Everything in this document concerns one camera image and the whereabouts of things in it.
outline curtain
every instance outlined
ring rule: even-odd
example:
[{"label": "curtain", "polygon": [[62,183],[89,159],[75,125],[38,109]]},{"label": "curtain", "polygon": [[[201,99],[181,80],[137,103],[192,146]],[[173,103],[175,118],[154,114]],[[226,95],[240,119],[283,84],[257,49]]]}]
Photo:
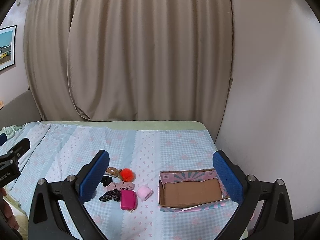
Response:
[{"label": "curtain", "polygon": [[[230,0],[50,1],[32,0],[25,36],[44,117],[192,120],[216,137],[230,79]],[[60,12],[51,26],[49,6]]]}]

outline red fluffy pom-pom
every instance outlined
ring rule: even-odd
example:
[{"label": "red fluffy pom-pom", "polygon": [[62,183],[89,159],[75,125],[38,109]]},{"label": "red fluffy pom-pom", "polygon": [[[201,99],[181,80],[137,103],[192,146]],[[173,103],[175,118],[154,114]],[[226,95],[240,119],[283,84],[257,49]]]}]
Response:
[{"label": "red fluffy pom-pom", "polygon": [[122,171],[120,171],[119,178],[126,182],[133,182],[134,181],[134,173],[132,170],[125,168]]}]

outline green fitted sheet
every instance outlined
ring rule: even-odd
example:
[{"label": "green fitted sheet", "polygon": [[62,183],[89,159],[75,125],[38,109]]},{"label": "green fitted sheet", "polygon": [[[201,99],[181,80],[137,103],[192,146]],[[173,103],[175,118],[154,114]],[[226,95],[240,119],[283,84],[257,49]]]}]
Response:
[{"label": "green fitted sheet", "polygon": [[73,124],[80,126],[108,127],[117,130],[207,130],[204,124],[194,121],[112,121],[68,122],[42,121],[42,123]]}]

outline open box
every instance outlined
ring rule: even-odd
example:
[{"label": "open box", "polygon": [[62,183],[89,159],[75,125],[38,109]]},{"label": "open box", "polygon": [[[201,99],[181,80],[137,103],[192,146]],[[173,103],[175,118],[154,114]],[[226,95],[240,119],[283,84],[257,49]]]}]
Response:
[{"label": "open box", "polygon": [[215,169],[161,171],[161,211],[182,212],[224,206],[229,195]]}]

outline bed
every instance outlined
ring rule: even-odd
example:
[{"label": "bed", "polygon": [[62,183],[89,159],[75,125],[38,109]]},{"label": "bed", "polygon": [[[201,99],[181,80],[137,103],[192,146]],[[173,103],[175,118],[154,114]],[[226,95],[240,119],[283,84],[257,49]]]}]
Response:
[{"label": "bed", "polygon": [[[148,184],[155,192],[129,213],[117,202],[99,201],[106,191],[99,184],[97,195],[85,207],[108,239],[214,239],[237,208],[231,200],[198,212],[162,212],[158,207],[160,170],[212,167],[217,149],[199,122],[32,122],[3,131],[9,139],[0,147],[0,155],[23,137],[31,141],[30,150],[20,159],[21,176],[6,187],[13,204],[27,216],[38,179],[53,182],[76,174],[100,149],[109,152],[110,166],[136,173],[136,189]],[[72,235],[81,239],[64,203],[60,206]]]}]

